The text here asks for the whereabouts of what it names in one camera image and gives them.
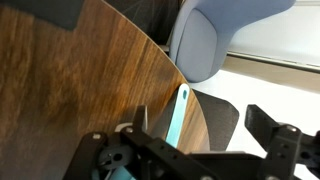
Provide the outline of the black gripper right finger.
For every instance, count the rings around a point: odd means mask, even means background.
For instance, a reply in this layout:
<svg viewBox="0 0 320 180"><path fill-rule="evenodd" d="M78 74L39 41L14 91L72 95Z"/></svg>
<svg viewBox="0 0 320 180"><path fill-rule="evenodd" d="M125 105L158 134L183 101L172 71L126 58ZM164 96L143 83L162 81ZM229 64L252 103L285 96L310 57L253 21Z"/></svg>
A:
<svg viewBox="0 0 320 180"><path fill-rule="evenodd" d="M279 124L259 106L250 104L246 109L245 127L259 145L267 151L273 133L279 128Z"/></svg>

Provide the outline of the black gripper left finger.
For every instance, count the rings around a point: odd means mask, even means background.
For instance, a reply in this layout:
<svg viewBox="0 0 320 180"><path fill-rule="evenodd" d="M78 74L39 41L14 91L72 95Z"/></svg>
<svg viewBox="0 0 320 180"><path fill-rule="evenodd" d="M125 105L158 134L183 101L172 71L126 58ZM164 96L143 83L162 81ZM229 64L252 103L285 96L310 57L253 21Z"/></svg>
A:
<svg viewBox="0 0 320 180"><path fill-rule="evenodd" d="M137 107L135 112L133 127L141 131L146 131L148 128L148 112L145 105Z"/></svg>

